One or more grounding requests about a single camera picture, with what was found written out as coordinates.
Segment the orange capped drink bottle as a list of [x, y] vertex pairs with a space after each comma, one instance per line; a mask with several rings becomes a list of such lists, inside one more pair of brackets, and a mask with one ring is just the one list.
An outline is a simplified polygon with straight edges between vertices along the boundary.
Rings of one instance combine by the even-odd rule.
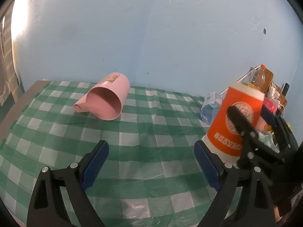
[[258, 68], [254, 69], [250, 74], [247, 85], [253, 89], [261, 91], [263, 85], [266, 83], [265, 70], [265, 65], [260, 65]]

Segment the brown wooden box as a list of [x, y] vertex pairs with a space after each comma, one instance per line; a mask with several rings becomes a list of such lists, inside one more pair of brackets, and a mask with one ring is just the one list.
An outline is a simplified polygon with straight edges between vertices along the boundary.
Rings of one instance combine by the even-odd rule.
[[267, 93], [270, 85], [272, 84], [274, 74], [270, 70], [265, 69], [263, 76], [264, 76], [264, 78], [262, 80], [262, 86], [261, 86], [260, 90], [263, 93]]

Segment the grey patterned curtain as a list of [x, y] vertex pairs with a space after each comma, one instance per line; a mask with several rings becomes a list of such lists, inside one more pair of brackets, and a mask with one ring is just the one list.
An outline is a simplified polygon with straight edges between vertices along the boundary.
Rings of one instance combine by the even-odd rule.
[[9, 95], [17, 101], [22, 90], [15, 70], [12, 54], [11, 18], [13, 5], [4, 13], [1, 19], [1, 107]]

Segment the green checkered tablecloth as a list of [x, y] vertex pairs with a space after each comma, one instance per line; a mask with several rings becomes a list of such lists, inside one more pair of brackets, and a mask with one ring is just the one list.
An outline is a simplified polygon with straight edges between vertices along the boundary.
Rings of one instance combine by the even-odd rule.
[[21, 222], [41, 169], [78, 162], [99, 140], [109, 155], [87, 196], [106, 226], [196, 226], [216, 192], [194, 156], [208, 126], [203, 97], [131, 87], [112, 121], [77, 113], [85, 82], [44, 83], [18, 101], [1, 139], [1, 200]]

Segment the pink plastic cup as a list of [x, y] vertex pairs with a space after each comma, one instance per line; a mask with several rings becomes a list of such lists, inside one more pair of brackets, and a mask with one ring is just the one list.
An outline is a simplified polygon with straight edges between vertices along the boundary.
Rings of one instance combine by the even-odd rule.
[[78, 113], [90, 112], [99, 119], [114, 120], [120, 116], [129, 90], [128, 78], [114, 72], [95, 84], [73, 108]]

